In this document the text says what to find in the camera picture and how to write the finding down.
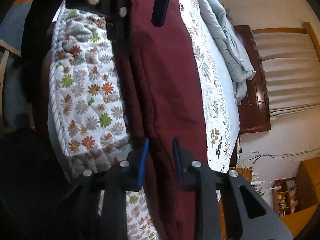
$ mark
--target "white cord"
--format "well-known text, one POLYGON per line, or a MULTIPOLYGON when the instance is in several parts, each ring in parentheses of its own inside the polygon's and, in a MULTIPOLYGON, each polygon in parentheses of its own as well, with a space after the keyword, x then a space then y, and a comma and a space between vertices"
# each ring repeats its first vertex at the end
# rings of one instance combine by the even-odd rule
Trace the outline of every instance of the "white cord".
POLYGON ((275 188, 267 188, 266 191, 264 192, 264 195, 266 195, 266 193, 267 193, 267 191, 268 191, 269 189, 276 189, 276 187, 275 187, 275 188))

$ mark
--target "wooden shelf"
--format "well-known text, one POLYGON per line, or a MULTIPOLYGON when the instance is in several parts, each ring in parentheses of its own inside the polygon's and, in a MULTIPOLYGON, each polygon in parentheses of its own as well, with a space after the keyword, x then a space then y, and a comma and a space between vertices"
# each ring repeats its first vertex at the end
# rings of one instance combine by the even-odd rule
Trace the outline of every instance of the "wooden shelf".
POLYGON ((289 189, 289 187, 291 187, 291 186, 287 182, 289 180, 295 180, 295 178, 277 179, 277 180, 275 180, 275 182, 273 184, 273 187, 277 187, 278 185, 281 186, 281 189, 279 191, 278 190, 273 190, 272 191, 272 195, 273 195, 273 210, 277 215, 279 215, 280 211, 285 211, 285 213, 286 213, 285 216, 291 214, 291 199, 299 199, 298 200, 299 204, 295 209, 296 212, 300 211, 301 208, 302 208, 302 199, 300 198, 300 191, 299 191, 299 186, 298 186, 297 183, 295 183, 295 184, 298 187, 297 193, 296 193, 298 195, 290 198, 290 195, 289 195, 290 189, 289 189), (279 203, 280 203, 280 201, 283 201, 283 200, 285 200, 286 207, 285 208, 279 208, 279 206, 280 206, 279 203))

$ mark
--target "floral quilt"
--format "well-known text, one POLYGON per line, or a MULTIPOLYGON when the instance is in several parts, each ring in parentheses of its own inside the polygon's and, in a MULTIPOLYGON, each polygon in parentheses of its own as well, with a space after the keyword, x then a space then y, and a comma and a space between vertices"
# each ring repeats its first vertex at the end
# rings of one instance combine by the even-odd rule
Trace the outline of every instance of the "floral quilt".
POLYGON ((208 165, 226 173, 231 157, 229 114, 197 0, 180 0, 182 20, 192 39, 201 83, 208 165))
MULTIPOLYGON (((54 123, 72 177, 86 169, 106 171, 126 159, 132 147, 104 18, 62 6, 49 83, 54 123)), ((158 239, 143 189, 127 192, 126 201, 128 239, 158 239)))

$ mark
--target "wooden curtain rod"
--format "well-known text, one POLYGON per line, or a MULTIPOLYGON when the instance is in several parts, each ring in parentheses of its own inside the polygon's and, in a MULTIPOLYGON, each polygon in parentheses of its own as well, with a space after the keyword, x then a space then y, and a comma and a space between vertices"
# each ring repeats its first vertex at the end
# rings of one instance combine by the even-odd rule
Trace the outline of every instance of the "wooden curtain rod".
POLYGON ((266 29, 256 29, 252 30, 253 34, 261 33, 302 33, 308 34, 315 46, 318 58, 320 60, 320 44, 318 38, 309 22, 304 22, 302 25, 303 28, 266 28, 266 29))

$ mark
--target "wooden cabinet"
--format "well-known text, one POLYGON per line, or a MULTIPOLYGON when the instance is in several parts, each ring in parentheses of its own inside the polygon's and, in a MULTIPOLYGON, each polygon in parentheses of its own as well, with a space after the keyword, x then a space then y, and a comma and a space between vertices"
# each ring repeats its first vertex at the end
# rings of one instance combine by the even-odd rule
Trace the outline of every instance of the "wooden cabinet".
MULTIPOLYGON (((320 202, 320 158, 313 158, 300 163, 298 173, 294 180, 298 186, 299 206, 294 213, 280 217, 291 231, 293 238, 306 226, 320 202)), ((274 203, 273 210, 279 214, 278 203, 274 203)))
POLYGON ((281 188, 279 190, 272 190, 272 197, 273 211, 279 217, 287 216, 309 207, 303 204, 303 197, 301 196, 296 178, 277 179, 273 187, 278 186, 281 188))

